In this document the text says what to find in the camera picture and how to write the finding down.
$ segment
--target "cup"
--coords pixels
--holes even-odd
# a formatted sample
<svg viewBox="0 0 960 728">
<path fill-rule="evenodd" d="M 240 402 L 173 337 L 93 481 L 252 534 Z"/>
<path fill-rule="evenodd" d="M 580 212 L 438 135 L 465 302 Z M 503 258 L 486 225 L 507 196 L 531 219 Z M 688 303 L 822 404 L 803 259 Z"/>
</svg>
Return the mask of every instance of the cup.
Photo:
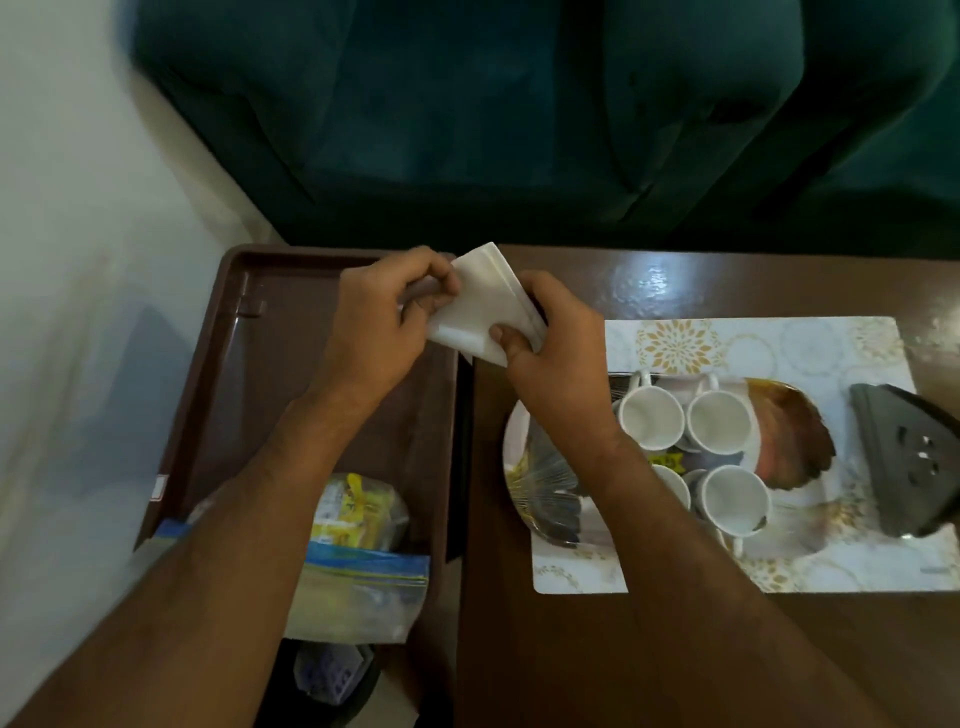
<svg viewBox="0 0 960 728">
<path fill-rule="evenodd" d="M 653 468 L 660 482 L 670 489 L 686 510 L 690 510 L 690 489 L 686 487 L 684 479 L 663 465 L 655 465 Z"/>
<path fill-rule="evenodd" d="M 681 447 L 717 455 L 741 452 L 754 428 L 750 410 L 737 395 L 720 389 L 715 374 L 707 375 L 706 382 L 708 389 L 698 392 L 686 406 L 685 441 Z"/>
<path fill-rule="evenodd" d="M 630 377 L 627 394 L 616 404 L 616 419 L 645 450 L 667 449 L 684 434 L 684 409 L 676 397 L 654 385 L 649 372 Z"/>
<path fill-rule="evenodd" d="M 685 483 L 695 491 L 697 512 L 716 528 L 720 543 L 726 546 L 723 534 L 733 539 L 734 556 L 742 556 L 743 540 L 770 521 L 770 491 L 746 468 L 721 465 L 706 473 L 693 471 Z"/>
</svg>

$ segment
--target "brown table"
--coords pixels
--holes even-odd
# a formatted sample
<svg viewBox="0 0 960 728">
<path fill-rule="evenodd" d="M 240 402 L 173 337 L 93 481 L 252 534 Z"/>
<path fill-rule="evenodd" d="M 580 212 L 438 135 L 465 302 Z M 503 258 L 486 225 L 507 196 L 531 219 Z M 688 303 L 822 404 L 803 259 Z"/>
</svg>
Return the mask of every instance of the brown table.
<svg viewBox="0 0 960 728">
<path fill-rule="evenodd" d="M 608 319 L 896 316 L 922 395 L 960 415 L 960 263 L 504 246 Z M 538 595 L 500 439 L 516 401 L 475 375 L 458 726 L 659 725 L 626 595 Z M 903 725 L 960 725 L 960 595 L 771 596 Z"/>
</svg>

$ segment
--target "brown tray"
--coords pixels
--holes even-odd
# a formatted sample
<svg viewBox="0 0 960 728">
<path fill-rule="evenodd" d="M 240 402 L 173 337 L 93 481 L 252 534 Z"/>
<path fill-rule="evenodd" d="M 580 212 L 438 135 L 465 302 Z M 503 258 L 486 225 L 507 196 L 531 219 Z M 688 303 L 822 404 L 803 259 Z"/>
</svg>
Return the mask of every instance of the brown tray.
<svg viewBox="0 0 960 728">
<path fill-rule="evenodd" d="M 340 272 L 384 254 L 246 245 L 224 255 L 138 546 L 163 519 L 185 520 L 263 445 L 317 370 Z M 456 352 L 428 343 L 335 469 L 397 488 L 410 510 L 400 550 L 431 555 L 431 583 L 446 552 L 456 374 Z"/>
</svg>

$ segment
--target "white napkin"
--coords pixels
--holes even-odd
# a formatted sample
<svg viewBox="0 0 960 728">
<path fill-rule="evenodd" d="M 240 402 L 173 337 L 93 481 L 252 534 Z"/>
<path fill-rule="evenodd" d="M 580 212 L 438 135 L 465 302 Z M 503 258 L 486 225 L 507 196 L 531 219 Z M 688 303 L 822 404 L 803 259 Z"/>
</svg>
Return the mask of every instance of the white napkin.
<svg viewBox="0 0 960 728">
<path fill-rule="evenodd" d="M 546 323 L 493 243 L 461 255 L 453 267 L 460 277 L 460 295 L 430 317 L 430 341 L 505 367 L 507 356 L 490 338 L 490 327 L 506 324 L 521 331 L 535 352 L 540 350 Z"/>
</svg>

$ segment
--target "person's right hand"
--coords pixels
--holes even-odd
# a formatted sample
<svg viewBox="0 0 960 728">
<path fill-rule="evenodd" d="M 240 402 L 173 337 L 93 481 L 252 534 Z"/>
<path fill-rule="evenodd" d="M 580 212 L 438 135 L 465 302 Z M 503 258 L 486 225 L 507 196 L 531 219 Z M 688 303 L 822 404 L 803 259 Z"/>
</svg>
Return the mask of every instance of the person's right hand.
<svg viewBox="0 0 960 728">
<path fill-rule="evenodd" d="M 547 334 L 533 353 L 515 328 L 491 328 L 507 354 L 507 379 L 567 460 L 584 447 L 618 443 L 623 430 L 613 415 L 603 317 L 549 273 L 518 277 L 546 314 Z"/>
</svg>

